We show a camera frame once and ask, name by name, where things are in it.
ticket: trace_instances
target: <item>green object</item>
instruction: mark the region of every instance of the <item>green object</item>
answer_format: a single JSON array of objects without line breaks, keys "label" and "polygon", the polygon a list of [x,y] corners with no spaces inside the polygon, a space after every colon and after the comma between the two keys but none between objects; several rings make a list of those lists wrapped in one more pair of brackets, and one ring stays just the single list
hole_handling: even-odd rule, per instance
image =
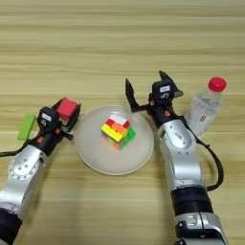
[{"label": "green object", "polygon": [[17,140],[26,141],[29,138],[29,135],[33,129],[35,116],[34,115],[26,115],[24,122],[19,130]]},{"label": "green object", "polygon": [[134,131],[133,127],[129,126],[128,130],[128,136],[132,140],[136,136],[136,132]]},{"label": "green object", "polygon": [[126,134],[124,136],[123,141],[122,141],[123,142],[123,145],[126,146],[129,143],[129,141],[130,141],[130,138],[128,137],[128,134]]},{"label": "green object", "polygon": [[123,141],[121,141],[121,142],[119,143],[119,146],[120,146],[120,149],[123,149],[123,147],[124,147]]}]

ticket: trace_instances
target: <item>plate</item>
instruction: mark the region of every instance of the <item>plate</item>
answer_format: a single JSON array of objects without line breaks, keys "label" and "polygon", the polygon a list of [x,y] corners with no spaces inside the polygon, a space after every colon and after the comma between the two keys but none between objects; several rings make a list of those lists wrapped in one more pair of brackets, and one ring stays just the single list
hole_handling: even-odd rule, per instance
[{"label": "plate", "polygon": [[[136,136],[122,150],[102,137],[101,126],[111,115],[130,121]],[[140,114],[119,106],[104,106],[86,115],[78,124],[75,143],[80,158],[92,169],[110,175],[136,171],[150,158],[154,137],[147,121]]]}]

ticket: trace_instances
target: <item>red bottle cap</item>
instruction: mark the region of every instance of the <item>red bottle cap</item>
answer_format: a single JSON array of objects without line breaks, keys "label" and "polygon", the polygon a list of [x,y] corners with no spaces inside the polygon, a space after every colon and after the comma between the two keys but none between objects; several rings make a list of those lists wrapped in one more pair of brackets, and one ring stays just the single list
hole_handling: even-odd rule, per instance
[{"label": "red bottle cap", "polygon": [[226,88],[226,80],[220,77],[211,78],[209,88],[213,92],[222,92]]}]

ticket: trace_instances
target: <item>wooden table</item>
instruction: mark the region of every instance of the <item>wooden table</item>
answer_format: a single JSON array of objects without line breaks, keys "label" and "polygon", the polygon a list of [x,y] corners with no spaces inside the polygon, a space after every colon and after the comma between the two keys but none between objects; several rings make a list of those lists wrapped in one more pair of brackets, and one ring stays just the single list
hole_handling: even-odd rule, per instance
[{"label": "wooden table", "polygon": [[[226,177],[210,197],[230,243],[243,245],[244,17],[244,0],[1,0],[0,150],[20,145],[16,134],[26,113],[62,97],[81,101],[81,117],[103,105],[127,106],[124,79],[130,78],[143,103],[162,69],[185,91],[174,103],[183,113],[209,78],[222,76],[229,82],[224,108],[204,140]],[[207,182],[214,182],[209,153],[200,148],[198,156]],[[9,160],[1,159],[1,184]],[[156,139],[142,169],[105,176],[64,140],[15,244],[173,244],[163,164]]]}]

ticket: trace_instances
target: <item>plastic bottle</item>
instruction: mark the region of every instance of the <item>plastic bottle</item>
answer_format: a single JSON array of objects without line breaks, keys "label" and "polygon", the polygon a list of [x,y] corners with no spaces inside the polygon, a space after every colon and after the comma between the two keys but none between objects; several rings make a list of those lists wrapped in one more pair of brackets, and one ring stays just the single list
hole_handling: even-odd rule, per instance
[{"label": "plastic bottle", "polygon": [[192,100],[185,118],[196,136],[203,134],[217,116],[222,107],[222,92],[226,85],[225,79],[214,77],[208,88]]}]

